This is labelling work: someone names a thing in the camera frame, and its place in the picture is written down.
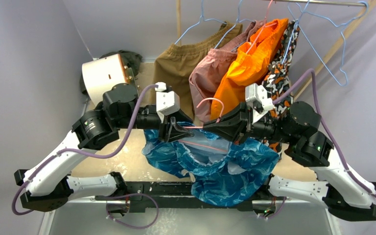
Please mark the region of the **blue patterned shorts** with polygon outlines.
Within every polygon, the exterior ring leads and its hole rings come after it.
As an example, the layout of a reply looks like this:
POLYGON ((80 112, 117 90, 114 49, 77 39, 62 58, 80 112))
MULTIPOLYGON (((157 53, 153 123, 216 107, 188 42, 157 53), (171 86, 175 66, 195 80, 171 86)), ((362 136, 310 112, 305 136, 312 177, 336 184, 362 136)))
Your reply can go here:
POLYGON ((180 122, 192 137, 164 142, 158 130, 145 130, 142 154, 148 163, 178 178, 193 180, 191 194, 219 207, 231 207, 249 199, 266 181, 280 158, 253 138, 233 144, 193 124, 180 122))

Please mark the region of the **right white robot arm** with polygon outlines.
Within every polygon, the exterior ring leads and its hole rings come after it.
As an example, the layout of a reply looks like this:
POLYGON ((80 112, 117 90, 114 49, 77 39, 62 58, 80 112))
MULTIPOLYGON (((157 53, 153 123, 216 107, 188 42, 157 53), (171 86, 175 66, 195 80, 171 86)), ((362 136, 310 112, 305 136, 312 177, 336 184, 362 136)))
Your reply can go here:
POLYGON ((258 119, 255 110, 240 103, 220 120, 206 122, 204 129, 235 144, 248 138, 286 143, 286 154, 316 173, 315 182, 270 175, 255 186, 259 198, 291 197, 317 204, 346 221, 376 221, 376 182, 349 173, 337 146, 319 130, 320 123, 321 116, 303 101, 273 121, 258 119))

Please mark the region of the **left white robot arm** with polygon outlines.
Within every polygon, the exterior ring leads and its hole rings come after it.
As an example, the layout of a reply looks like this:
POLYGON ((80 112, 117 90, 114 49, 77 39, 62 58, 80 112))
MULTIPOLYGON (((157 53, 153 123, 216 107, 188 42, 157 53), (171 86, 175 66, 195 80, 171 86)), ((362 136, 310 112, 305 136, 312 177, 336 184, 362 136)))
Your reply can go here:
POLYGON ((157 130, 160 140, 175 141, 188 136, 177 122, 192 123, 180 107, 171 86, 159 82, 139 92, 135 85, 118 83, 106 91, 93 110, 73 124, 62 142, 39 164, 19 169, 14 178, 19 189, 12 211, 21 215, 50 212, 68 201, 89 196, 121 200, 128 195, 122 175, 111 172, 99 177, 72 177, 71 171, 86 158, 109 159, 125 146, 134 129, 157 130))

